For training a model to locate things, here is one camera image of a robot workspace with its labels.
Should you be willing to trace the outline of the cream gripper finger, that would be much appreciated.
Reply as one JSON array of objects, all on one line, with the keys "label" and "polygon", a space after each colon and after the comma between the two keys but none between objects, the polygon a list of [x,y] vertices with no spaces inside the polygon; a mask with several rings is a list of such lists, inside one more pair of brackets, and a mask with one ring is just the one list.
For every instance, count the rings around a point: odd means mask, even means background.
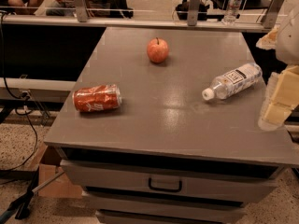
[{"label": "cream gripper finger", "polygon": [[288,65],[281,73],[273,72],[268,79],[258,120],[264,131],[281,127],[299,106],[299,65]]},{"label": "cream gripper finger", "polygon": [[256,47],[265,50],[275,49],[277,46],[277,35],[278,28],[275,27],[257,41]]}]

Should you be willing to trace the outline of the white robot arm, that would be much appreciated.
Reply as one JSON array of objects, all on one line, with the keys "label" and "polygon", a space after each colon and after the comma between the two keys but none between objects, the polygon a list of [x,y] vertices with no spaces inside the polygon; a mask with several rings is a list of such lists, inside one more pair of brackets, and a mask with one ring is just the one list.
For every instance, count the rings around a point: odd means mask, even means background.
[{"label": "white robot arm", "polygon": [[264,131],[282,126],[299,106],[299,6],[284,21],[256,43],[259,49],[273,49],[276,58],[287,64],[281,73],[273,72],[268,79],[258,121]]}]

